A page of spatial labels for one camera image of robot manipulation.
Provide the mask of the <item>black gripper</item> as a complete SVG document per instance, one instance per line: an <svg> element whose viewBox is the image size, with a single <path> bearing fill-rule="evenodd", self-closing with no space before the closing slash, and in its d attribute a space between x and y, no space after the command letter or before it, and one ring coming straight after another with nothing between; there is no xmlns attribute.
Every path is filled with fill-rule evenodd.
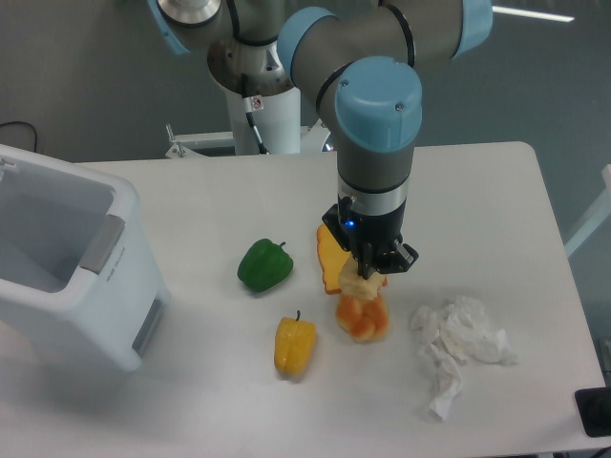
<svg viewBox="0 0 611 458"><path fill-rule="evenodd" d="M384 275L409 271L419 254L401 235L406 202L379 216L358 213L354 207L348 197L341 198L324 213L322 221L341 248L357 261L358 275L368 280L375 271Z"/></svg>

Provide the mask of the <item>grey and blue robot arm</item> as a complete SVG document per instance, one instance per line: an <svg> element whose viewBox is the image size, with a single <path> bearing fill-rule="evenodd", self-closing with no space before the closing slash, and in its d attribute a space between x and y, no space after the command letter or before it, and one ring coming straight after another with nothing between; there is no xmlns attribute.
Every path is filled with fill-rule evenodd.
<svg viewBox="0 0 611 458"><path fill-rule="evenodd" d="M288 13L283 1L153 1L179 52L208 51L211 73L243 97L297 89L337 150L337 201L323 221L362 278L409 270L401 235L414 141L422 122L420 65L484 42L488 1L379 1L342 20L321 7Z"/></svg>

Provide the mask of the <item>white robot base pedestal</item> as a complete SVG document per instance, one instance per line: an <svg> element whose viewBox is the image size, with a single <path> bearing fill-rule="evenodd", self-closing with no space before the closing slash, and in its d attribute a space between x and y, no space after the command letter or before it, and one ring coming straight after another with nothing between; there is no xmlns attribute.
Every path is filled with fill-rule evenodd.
<svg viewBox="0 0 611 458"><path fill-rule="evenodd" d="M252 46L230 37L209 47L207 65L225 95L236 155L300 152L301 93L276 42Z"/></svg>

